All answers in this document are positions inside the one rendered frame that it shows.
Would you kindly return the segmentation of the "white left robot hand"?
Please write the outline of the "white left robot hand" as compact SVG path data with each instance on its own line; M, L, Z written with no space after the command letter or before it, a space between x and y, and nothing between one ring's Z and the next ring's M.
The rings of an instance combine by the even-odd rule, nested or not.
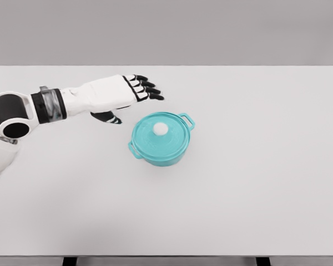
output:
M121 124L113 111L125 109L145 100L164 100L162 92L142 75L114 75L88 83L85 90L88 111L95 119Z

